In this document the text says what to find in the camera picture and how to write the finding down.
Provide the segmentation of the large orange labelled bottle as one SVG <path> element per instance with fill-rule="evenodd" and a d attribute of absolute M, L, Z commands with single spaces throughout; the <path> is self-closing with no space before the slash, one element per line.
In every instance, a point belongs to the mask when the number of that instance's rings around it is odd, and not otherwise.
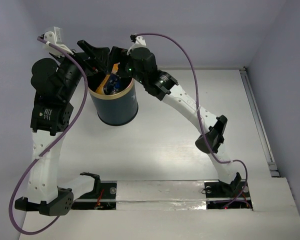
<path fill-rule="evenodd" d="M 116 73 L 118 71 L 118 65 L 118 63 L 113 65 L 111 73 L 105 76 L 100 85 L 94 91 L 95 93 L 100 95 L 110 95 L 112 93 L 117 81 Z"/>

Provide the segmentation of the blue label water bottle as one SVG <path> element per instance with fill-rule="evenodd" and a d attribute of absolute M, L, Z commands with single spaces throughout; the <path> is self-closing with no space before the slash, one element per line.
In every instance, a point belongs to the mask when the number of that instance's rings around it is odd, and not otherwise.
<path fill-rule="evenodd" d="M 120 78 L 115 74 L 110 74 L 103 86 L 105 95 L 114 95 L 119 92 Z"/>

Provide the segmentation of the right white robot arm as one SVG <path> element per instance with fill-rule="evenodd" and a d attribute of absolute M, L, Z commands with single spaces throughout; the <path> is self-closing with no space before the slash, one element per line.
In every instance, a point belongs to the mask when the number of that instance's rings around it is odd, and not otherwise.
<path fill-rule="evenodd" d="M 242 178 L 232 166 L 224 145 L 223 134 L 228 119 L 205 109 L 200 114 L 196 101 L 172 75 L 158 69 L 155 55 L 144 46 L 130 50 L 114 46 L 108 57 L 108 68 L 115 64 L 118 65 L 116 73 L 119 77 L 133 78 L 148 94 L 174 108 L 195 126 L 200 133 L 195 145 L 212 161 L 221 192 L 228 197 L 236 193 Z"/>

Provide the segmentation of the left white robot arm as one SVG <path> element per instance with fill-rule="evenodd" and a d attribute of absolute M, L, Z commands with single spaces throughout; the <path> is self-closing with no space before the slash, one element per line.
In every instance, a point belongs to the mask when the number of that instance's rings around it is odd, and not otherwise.
<path fill-rule="evenodd" d="M 49 51 L 31 69 L 31 85 L 35 89 L 30 121 L 32 162 L 21 176 L 27 180 L 24 196 L 13 194 L 9 212 L 38 212 L 49 217 L 66 215 L 73 202 L 84 194 L 94 198 L 100 194 L 100 177 L 81 173 L 65 186 L 58 186 L 58 165 L 66 133 L 78 120 L 71 98 L 80 82 L 105 77 L 108 51 L 79 41 L 82 52 L 74 52 L 64 44 L 40 39 Z"/>

